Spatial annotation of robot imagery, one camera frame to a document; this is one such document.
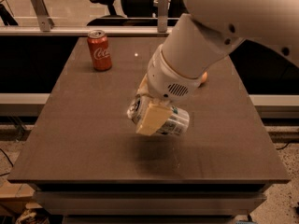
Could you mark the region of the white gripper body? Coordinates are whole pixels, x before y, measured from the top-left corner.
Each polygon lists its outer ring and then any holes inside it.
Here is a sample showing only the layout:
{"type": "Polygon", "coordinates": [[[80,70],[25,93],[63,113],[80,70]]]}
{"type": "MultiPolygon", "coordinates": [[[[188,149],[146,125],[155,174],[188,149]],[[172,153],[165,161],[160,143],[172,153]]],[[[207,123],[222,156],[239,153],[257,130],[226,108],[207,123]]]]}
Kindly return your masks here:
{"type": "Polygon", "coordinates": [[[164,101],[187,99],[202,83],[202,78],[186,78],[176,73],[165,61],[162,45],[151,57],[147,70],[149,95],[164,101]]]}

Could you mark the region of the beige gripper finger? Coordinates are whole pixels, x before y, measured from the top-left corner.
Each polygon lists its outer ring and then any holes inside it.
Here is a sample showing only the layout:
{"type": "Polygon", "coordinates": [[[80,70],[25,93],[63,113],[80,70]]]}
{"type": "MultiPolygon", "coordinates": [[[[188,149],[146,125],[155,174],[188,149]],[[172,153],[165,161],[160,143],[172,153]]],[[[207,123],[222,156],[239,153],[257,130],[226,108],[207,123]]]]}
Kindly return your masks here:
{"type": "Polygon", "coordinates": [[[155,104],[153,101],[150,101],[136,125],[136,132],[151,136],[166,123],[171,115],[172,110],[169,106],[155,104]]]}
{"type": "Polygon", "coordinates": [[[136,91],[137,95],[144,96],[149,95],[149,88],[148,88],[148,79],[147,76],[144,76],[141,83],[139,84],[139,87],[136,91]]]}

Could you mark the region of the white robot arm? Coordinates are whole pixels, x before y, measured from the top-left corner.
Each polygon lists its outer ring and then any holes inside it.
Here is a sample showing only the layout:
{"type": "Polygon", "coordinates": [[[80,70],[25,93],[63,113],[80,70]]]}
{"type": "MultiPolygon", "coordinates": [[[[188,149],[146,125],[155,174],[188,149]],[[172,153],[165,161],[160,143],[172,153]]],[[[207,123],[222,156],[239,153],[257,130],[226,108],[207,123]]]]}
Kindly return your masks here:
{"type": "Polygon", "coordinates": [[[154,52],[136,93],[136,132],[157,133],[174,113],[171,104],[202,83],[208,67],[243,41],[261,44],[299,62],[299,0],[183,0],[182,14],[154,52]]]}

